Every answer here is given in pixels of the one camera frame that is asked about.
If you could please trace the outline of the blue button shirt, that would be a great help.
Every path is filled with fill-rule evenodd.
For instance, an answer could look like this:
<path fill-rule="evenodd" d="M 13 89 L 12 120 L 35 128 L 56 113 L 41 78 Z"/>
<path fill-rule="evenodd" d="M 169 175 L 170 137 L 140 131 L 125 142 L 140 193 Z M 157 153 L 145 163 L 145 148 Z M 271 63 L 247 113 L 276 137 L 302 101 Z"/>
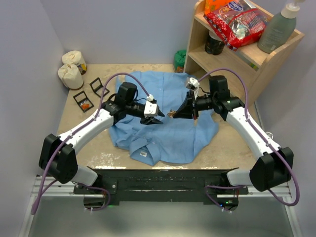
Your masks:
<path fill-rule="evenodd" d="M 186 73 L 147 71 L 132 75 L 154 96 L 164 114 L 178 109 L 186 97 Z M 159 161 L 191 163 L 219 131 L 212 114 L 212 110 L 202 111 L 197 121 L 165 116 L 160 119 L 162 124 L 155 125 L 142 125 L 139 118 L 127 115 L 108 132 L 113 145 L 128 150 L 134 160 L 148 165 Z"/>

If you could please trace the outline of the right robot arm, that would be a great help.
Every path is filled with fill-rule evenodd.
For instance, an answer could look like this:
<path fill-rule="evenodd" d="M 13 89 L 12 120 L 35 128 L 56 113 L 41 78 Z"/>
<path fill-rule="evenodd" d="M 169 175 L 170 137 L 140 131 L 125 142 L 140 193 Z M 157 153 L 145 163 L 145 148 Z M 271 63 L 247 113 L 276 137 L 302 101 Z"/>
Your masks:
<path fill-rule="evenodd" d="M 208 80 L 210 92 L 198 96 L 198 80 L 187 78 L 185 86 L 189 91 L 173 118 L 197 119 L 200 111 L 213 110 L 238 132 L 254 154 L 256 162 L 252 169 L 227 171 L 226 178 L 220 181 L 221 191 L 231 194 L 238 186 L 250 185 L 263 192 L 291 180 L 292 150 L 274 142 L 250 115 L 245 114 L 244 103 L 230 94 L 224 76 L 211 76 Z"/>

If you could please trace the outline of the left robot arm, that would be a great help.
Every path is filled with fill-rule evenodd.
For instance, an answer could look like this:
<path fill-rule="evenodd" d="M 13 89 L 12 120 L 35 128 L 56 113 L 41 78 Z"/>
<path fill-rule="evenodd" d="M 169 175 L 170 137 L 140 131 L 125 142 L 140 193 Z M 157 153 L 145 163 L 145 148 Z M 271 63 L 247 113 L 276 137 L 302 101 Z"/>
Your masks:
<path fill-rule="evenodd" d="M 127 115 L 140 118 L 144 125 L 161 124 L 156 117 L 163 117 L 156 100 L 149 95 L 145 104 L 136 101 L 137 86 L 130 82 L 122 83 L 114 100 L 103 102 L 89 118 L 73 129 L 55 136 L 46 136 L 43 142 L 39 167 L 45 174 L 58 182 L 81 183 L 92 194 L 102 189 L 100 176 L 91 168 L 77 163 L 80 150 L 104 130 L 112 127 Z"/>

